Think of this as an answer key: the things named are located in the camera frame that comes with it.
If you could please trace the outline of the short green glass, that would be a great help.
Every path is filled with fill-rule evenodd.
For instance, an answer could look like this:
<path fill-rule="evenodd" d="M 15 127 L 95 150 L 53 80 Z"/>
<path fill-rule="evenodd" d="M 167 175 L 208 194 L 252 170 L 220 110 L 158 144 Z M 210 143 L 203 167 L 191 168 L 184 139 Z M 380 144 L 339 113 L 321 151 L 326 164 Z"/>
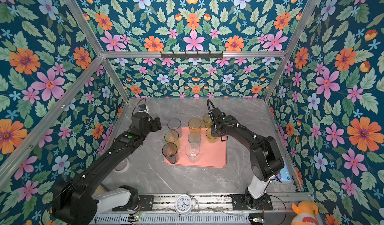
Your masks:
<path fill-rule="evenodd" d="M 212 131 L 211 131 L 211 128 L 208 128 L 206 130 L 206 138 L 207 138 L 207 141 L 211 144 L 214 144 L 218 138 L 215 138 L 212 136 Z"/>

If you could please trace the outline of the tall yellow glass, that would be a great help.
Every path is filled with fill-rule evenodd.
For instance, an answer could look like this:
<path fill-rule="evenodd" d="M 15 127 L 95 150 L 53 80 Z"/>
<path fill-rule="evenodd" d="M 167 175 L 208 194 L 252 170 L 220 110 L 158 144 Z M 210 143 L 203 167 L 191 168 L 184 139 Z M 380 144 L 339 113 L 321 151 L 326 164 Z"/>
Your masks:
<path fill-rule="evenodd" d="M 189 120 L 188 127 L 189 127 L 190 133 L 193 133 L 193 132 L 200 133 L 202 128 L 202 122 L 200 119 L 193 118 Z"/>

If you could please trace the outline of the teal frosted glass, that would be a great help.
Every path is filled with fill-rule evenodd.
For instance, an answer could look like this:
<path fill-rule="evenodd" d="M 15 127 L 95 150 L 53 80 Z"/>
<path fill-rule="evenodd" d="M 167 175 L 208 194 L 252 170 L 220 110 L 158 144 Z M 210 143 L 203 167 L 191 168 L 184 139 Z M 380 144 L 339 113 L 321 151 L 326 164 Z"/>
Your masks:
<path fill-rule="evenodd" d="M 191 132 L 188 135 L 188 142 L 190 144 L 196 144 L 196 145 L 200 146 L 201 145 L 201 135 L 200 135 L 200 133 L 198 133 L 198 132 Z"/>

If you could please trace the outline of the clear blue tall glass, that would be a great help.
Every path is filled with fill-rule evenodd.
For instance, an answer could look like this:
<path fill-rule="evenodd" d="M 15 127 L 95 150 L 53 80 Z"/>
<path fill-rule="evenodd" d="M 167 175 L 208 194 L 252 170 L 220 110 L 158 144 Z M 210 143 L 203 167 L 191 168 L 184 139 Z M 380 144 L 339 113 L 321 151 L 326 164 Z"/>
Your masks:
<path fill-rule="evenodd" d="M 182 123 L 179 119 L 170 119 L 167 126 L 170 130 L 176 131 L 179 137 L 182 136 Z"/>

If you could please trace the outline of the tall green glass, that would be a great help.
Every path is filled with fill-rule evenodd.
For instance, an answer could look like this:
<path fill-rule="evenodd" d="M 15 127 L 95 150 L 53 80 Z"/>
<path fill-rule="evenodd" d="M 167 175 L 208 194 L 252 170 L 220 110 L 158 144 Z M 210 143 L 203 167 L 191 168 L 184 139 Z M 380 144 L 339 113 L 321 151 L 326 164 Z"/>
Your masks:
<path fill-rule="evenodd" d="M 170 130 L 166 132 L 164 139 L 167 143 L 173 143 L 177 146 L 178 150 L 180 149 L 180 135 L 175 130 Z"/>

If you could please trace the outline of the short pink glass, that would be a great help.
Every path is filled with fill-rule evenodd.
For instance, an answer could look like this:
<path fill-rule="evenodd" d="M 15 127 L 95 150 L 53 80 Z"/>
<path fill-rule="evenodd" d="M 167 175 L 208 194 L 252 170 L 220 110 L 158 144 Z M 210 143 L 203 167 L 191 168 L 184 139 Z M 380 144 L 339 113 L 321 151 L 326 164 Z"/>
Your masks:
<path fill-rule="evenodd" d="M 196 143 L 190 143 L 185 147 L 185 154 L 191 163 L 196 163 L 199 160 L 200 146 Z"/>

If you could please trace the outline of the tall grey smoky glass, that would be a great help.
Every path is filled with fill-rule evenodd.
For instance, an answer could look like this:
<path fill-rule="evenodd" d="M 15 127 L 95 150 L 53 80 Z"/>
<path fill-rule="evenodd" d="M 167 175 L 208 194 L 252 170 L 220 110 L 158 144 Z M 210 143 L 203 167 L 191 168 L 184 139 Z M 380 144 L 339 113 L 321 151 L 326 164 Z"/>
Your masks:
<path fill-rule="evenodd" d="M 171 164 L 176 164 L 179 160 L 178 147 L 174 143 L 167 143 L 162 148 L 162 154 Z"/>

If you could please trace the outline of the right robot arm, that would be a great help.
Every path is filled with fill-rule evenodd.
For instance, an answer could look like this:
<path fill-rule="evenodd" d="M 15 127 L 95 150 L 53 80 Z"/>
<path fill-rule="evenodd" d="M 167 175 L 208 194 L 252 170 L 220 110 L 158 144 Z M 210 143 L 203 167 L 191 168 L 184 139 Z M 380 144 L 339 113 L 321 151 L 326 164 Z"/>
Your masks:
<path fill-rule="evenodd" d="M 245 191 L 245 202 L 250 209 L 256 209 L 262 203 L 271 180 L 285 167 L 285 163 L 276 140 L 258 135 L 241 125 L 233 116 L 227 116 L 215 107 L 209 110 L 213 121 L 212 137 L 233 137 L 250 152 L 251 169 L 254 174 Z"/>

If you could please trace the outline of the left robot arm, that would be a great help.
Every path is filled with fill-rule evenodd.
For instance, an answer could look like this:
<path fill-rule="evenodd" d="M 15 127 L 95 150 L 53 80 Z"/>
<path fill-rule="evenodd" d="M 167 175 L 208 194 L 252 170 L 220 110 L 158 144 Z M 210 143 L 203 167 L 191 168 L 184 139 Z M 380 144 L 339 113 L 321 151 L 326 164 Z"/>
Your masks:
<path fill-rule="evenodd" d="M 87 225 L 102 213 L 102 202 L 93 198 L 101 182 L 125 158 L 133 154 L 152 132 L 161 130 L 161 119 L 147 112 L 132 116 L 129 129 L 120 134 L 109 149 L 70 181 L 60 181 L 53 188 L 52 215 L 70 225 Z"/>

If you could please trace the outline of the pink plastic tray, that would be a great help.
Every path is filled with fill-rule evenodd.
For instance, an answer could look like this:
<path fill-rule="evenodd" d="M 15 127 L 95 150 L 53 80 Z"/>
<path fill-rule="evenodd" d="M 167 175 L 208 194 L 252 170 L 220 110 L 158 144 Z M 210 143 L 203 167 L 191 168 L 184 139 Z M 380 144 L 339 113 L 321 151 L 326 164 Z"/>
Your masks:
<path fill-rule="evenodd" d="M 199 160 L 191 163 L 185 154 L 185 147 L 189 144 L 188 135 L 189 128 L 182 128 L 182 137 L 180 139 L 180 149 L 178 150 L 179 160 L 176 164 L 171 164 L 164 157 L 164 162 L 169 166 L 185 166 L 185 167 L 206 167 L 206 168 L 224 168 L 227 164 L 227 148 L 226 142 L 221 142 L 220 138 L 214 144 L 207 141 L 206 130 L 201 129 L 201 145 Z"/>

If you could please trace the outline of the short yellow glass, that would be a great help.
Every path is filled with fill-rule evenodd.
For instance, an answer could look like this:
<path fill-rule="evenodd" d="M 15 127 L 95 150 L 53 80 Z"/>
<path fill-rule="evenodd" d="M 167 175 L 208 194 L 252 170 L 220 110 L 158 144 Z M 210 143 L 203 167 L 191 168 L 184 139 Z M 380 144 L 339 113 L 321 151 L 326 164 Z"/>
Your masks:
<path fill-rule="evenodd" d="M 210 117 L 210 114 L 203 115 L 203 122 L 206 129 L 209 129 L 213 125 L 213 121 Z"/>

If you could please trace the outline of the blue tissue pack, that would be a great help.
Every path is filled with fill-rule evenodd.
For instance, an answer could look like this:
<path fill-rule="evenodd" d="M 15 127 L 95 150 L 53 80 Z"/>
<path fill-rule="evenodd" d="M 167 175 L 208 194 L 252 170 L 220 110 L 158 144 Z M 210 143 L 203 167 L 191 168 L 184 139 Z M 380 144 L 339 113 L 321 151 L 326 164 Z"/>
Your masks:
<path fill-rule="evenodd" d="M 285 166 L 278 173 L 277 178 L 283 183 L 290 183 L 293 181 L 286 162 Z"/>

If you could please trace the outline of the white alarm clock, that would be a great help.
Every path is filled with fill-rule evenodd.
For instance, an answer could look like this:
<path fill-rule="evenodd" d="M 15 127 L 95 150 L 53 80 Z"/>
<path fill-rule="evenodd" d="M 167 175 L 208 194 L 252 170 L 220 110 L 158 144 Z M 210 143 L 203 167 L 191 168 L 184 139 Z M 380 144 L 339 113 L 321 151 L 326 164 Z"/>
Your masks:
<path fill-rule="evenodd" d="M 193 200 L 187 194 L 180 195 L 175 202 L 175 210 L 180 216 L 186 216 L 193 209 Z"/>

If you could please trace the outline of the orange plush toy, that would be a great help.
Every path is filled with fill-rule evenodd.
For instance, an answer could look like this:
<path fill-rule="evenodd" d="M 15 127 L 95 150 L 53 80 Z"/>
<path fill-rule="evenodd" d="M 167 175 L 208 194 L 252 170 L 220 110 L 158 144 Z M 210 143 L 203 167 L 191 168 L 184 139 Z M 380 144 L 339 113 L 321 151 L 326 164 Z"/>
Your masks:
<path fill-rule="evenodd" d="M 291 222 L 292 225 L 319 225 L 317 220 L 319 209 L 315 202 L 302 201 L 298 205 L 292 204 L 292 209 L 296 214 Z"/>

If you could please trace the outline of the black hook rail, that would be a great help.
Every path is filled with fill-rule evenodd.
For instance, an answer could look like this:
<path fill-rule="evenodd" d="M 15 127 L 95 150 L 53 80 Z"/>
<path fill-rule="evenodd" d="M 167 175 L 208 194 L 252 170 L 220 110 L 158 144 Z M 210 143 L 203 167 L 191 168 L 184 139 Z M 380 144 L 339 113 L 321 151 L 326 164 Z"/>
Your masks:
<path fill-rule="evenodd" d="M 210 58 L 223 58 L 223 52 L 211 52 L 211 51 L 197 51 L 197 52 L 160 52 L 161 58 L 180 58 L 180 59 L 189 59 L 189 58 L 201 58 L 201 59 L 210 59 Z"/>

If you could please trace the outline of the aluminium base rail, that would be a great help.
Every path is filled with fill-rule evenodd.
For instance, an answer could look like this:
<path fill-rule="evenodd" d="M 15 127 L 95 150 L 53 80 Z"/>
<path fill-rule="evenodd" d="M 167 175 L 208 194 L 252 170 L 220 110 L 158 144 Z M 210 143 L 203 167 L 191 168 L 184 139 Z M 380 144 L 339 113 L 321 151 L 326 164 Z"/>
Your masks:
<path fill-rule="evenodd" d="M 243 194 L 140 195 L 133 210 L 117 207 L 97 215 L 92 225 L 289 225 L 292 205 L 311 202 L 308 193 L 267 193 L 256 208 Z"/>

